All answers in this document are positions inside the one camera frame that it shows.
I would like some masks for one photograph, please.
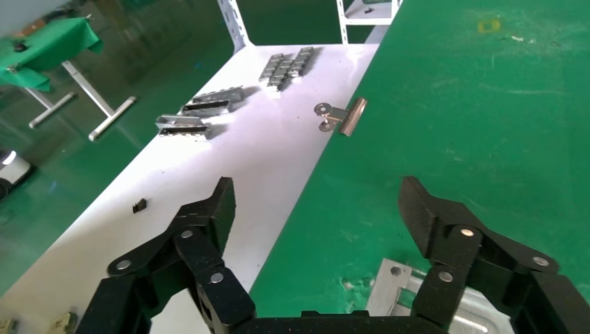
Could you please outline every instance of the yellow stain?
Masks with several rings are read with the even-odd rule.
[[[499,31],[501,27],[498,19],[488,19],[477,24],[477,31],[479,33],[493,33]]]

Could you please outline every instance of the silver metal piece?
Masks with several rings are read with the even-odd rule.
[[[399,276],[392,275],[394,267],[401,269]],[[418,292],[423,280],[417,276],[420,274],[412,267],[383,259],[367,302],[369,314],[373,317],[410,315],[411,309],[398,302],[402,290],[406,290],[407,294]],[[466,288],[449,327],[449,333],[514,334],[509,320],[510,318],[497,311],[483,294]]]
[[[313,47],[304,47],[299,50],[299,53],[295,57],[293,64],[289,67],[288,75],[291,78],[301,77],[305,67],[309,64],[310,59],[314,53]]]
[[[223,280],[223,274],[222,273],[214,273],[213,275],[211,275],[211,283],[219,283]]]
[[[75,313],[65,313],[51,321],[47,334],[72,334],[77,322],[78,316]]]
[[[287,71],[289,71],[289,67],[291,67],[292,63],[293,61],[289,59],[281,60],[277,66],[277,69],[275,72],[273,72],[273,75],[266,85],[266,89],[268,91],[278,92],[282,90],[283,86],[285,85],[285,80],[287,79]]]
[[[35,128],[39,125],[42,121],[48,118],[51,114],[55,113],[59,110],[64,104],[68,103],[71,99],[76,97],[76,93],[69,92],[66,96],[62,97],[57,103],[53,104],[49,101],[41,92],[35,89],[25,88],[29,94],[31,94],[41,105],[43,105],[46,110],[43,111],[39,116],[37,116],[34,120],[29,123],[29,127],[31,129]]]
[[[88,139],[90,139],[90,141],[95,141],[102,134],[102,132],[106,130],[109,125],[113,124],[113,122],[115,122],[119,116],[121,116],[133,103],[135,103],[135,101],[137,101],[137,97],[134,96],[131,96],[125,100],[125,102],[123,102],[123,104],[121,104],[117,110],[115,110],[115,113],[112,116],[109,116],[106,118],[106,120],[103,120],[102,123],[100,123],[96,129],[94,129],[94,131],[88,135]]]
[[[158,129],[167,127],[195,127],[204,126],[202,120],[195,116],[162,115],[156,119]]]
[[[234,54],[243,49],[246,45],[252,45],[248,39],[248,33],[241,18],[236,0],[217,0],[219,9],[223,14],[223,21],[232,36],[234,42]]]
[[[17,329],[17,320],[11,318],[0,320],[0,334],[16,334]]]
[[[210,102],[210,101],[231,101],[240,102],[244,100],[244,90],[242,87],[231,87],[195,96],[193,103]]]
[[[91,141],[95,141],[102,132],[109,127],[113,122],[119,118],[133,103],[137,101],[137,97],[128,97],[116,110],[113,110],[111,106],[104,100],[104,98],[94,89],[94,87],[86,80],[86,78],[78,71],[78,69],[69,61],[61,63],[63,68],[70,73],[70,76],[78,83],[82,90],[88,95],[88,97],[94,101],[98,108],[106,115],[106,120],[102,121],[100,125],[94,129],[88,138]]]
[[[473,231],[467,229],[467,228],[462,228],[461,229],[461,234],[465,235],[466,237],[473,237],[474,233]]]
[[[94,101],[94,103],[102,110],[102,112],[110,117],[115,114],[115,111],[109,106],[108,103],[100,96],[100,94],[94,89],[94,87],[86,80],[86,78],[78,71],[78,69],[69,61],[64,61],[61,65],[67,70],[68,73],[74,78],[74,80],[80,85],[82,90]]]
[[[542,257],[534,256],[533,261],[538,264],[539,266],[546,267],[549,265],[549,261],[543,259]]]
[[[117,270],[123,270],[123,269],[129,268],[130,265],[131,265],[131,261],[123,260],[123,261],[117,263],[116,268],[117,268]]]
[[[339,122],[342,122],[338,132],[346,136],[352,135],[352,132],[366,106],[367,100],[362,97],[357,97],[348,111],[336,108],[328,103],[320,103],[316,105],[314,107],[314,112],[316,115],[324,117],[324,121],[319,125],[319,130],[322,132],[329,132],[333,130]]]
[[[279,63],[282,61],[284,57],[285,55],[283,54],[272,55],[269,59],[269,62],[266,63],[266,66],[264,66],[264,69],[262,70],[262,74],[258,78],[258,81],[263,84],[267,84],[271,80],[273,73],[276,71]]]
[[[438,273],[438,278],[443,282],[452,282],[453,281],[453,275],[451,275],[450,273],[447,273],[446,271],[441,271],[440,273]]]
[[[192,236],[193,236],[193,231],[191,231],[191,230],[183,231],[183,233],[180,234],[180,237],[183,239],[190,238]]]
[[[165,127],[160,129],[158,136],[188,136],[194,141],[207,141],[211,135],[211,129],[205,126],[195,127]]]
[[[233,104],[230,100],[225,101],[208,101],[192,104],[185,104],[180,113],[185,116],[193,117],[213,117],[222,113],[232,112]]]
[[[156,119],[159,136],[191,136],[196,141],[206,141],[211,129],[199,117],[183,115],[162,115]]]
[[[392,269],[399,268],[400,274],[392,275]],[[397,303],[401,288],[408,284],[412,268],[388,259],[381,261],[381,267],[375,277],[375,284],[367,302],[367,311],[371,316],[390,315],[393,305]]]

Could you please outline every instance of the white shelf frame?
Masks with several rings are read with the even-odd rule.
[[[364,4],[362,0],[354,0],[345,9],[342,0],[336,0],[342,44],[346,45],[349,43],[346,26],[389,26],[397,14],[401,2],[402,0],[392,0],[392,2],[369,5]]]

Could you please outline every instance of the metal table leg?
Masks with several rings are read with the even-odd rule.
[[[98,136],[107,128],[111,123],[113,123],[119,116],[121,116],[127,108],[129,108],[136,100],[137,97],[131,96],[123,104],[121,104],[117,110],[113,111],[113,109],[109,106],[108,103],[100,96],[100,94],[92,87],[90,82],[86,80],[86,78],[78,71],[78,69],[69,61],[64,61],[61,65],[67,70],[68,73],[74,78],[74,80],[80,85],[82,90],[91,98],[92,101],[100,108],[100,110],[106,115],[106,120],[104,120],[100,125],[94,129],[88,135],[88,138],[91,141],[96,140]]]
[[[29,92],[29,94],[31,94],[34,98],[36,98],[37,101],[39,101],[39,103],[41,103],[47,109],[29,123],[29,127],[31,129],[34,129],[37,125],[39,125],[39,123],[45,120],[45,118],[48,118],[51,114],[60,109],[61,106],[63,106],[76,96],[75,93],[69,92],[66,96],[62,97],[61,100],[53,104],[39,91],[30,88],[25,88],[25,90]]]

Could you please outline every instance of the metal rod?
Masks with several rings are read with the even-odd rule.
[[[115,115],[115,111],[109,106],[108,103],[100,96],[100,94],[92,87],[90,82],[86,80],[86,78],[78,71],[78,69],[69,61],[64,61],[61,65],[67,70],[68,73],[72,76],[72,78],[80,85],[80,87],[84,90],[84,92],[91,98],[94,103],[102,110],[102,112],[107,116],[111,117]]]
[[[362,97],[357,97],[357,99],[354,100],[348,115],[344,121],[342,121],[342,125],[340,125],[340,130],[338,130],[338,132],[346,136],[352,135],[352,131],[354,131],[356,123],[358,123],[358,119],[365,110],[365,106],[367,106],[367,100]]]
[[[69,92],[66,96],[62,97],[61,100],[59,100],[55,105],[53,105],[51,108],[48,108],[46,111],[43,111],[43,113],[41,113],[34,120],[32,120],[29,123],[29,127],[31,129],[34,129],[37,125],[39,125],[39,123],[45,120],[45,118],[48,118],[51,114],[56,112],[58,109],[61,108],[61,106],[69,102],[74,97],[76,97],[76,94],[73,92]]]
[[[31,94],[39,103],[41,103],[46,109],[51,109],[54,107],[54,104],[49,101],[45,95],[41,94],[38,90],[25,88],[29,94]]]
[[[117,110],[112,116],[107,117],[106,120],[102,121],[102,123],[100,123],[100,125],[88,135],[88,139],[90,139],[90,141],[95,141],[96,138],[98,138],[100,134],[107,127],[109,127],[111,123],[113,123],[117,118],[119,118],[119,116],[121,116],[125,112],[125,110],[127,110],[127,108],[129,108],[136,100],[137,97],[134,96],[131,96],[130,98],[125,100],[125,102],[123,102],[123,104],[121,104],[119,108],[117,108]]]

